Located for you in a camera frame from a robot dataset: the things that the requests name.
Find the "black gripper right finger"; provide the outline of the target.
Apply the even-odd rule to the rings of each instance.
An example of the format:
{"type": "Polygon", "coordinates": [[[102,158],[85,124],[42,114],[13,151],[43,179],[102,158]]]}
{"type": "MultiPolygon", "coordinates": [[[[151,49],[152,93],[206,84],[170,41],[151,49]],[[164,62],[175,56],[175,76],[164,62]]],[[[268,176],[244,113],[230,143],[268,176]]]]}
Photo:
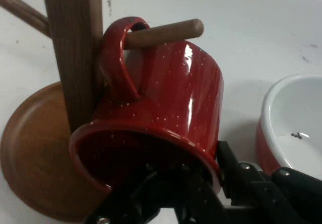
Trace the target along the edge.
{"type": "Polygon", "coordinates": [[[216,159],[232,205],[251,206],[270,223],[321,223],[321,180],[287,167],[267,175],[239,162],[226,141],[218,141],[216,159]]]}

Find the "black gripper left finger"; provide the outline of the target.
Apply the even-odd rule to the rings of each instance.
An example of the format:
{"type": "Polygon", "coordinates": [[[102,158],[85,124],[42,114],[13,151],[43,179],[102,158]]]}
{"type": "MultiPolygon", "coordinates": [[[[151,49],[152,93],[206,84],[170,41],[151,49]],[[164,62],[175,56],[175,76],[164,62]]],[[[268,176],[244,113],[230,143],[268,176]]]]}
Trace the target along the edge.
{"type": "Polygon", "coordinates": [[[162,208],[172,208],[178,223],[221,223],[227,213],[200,166],[168,171],[140,170],[99,204],[85,223],[149,223],[162,208]]]}

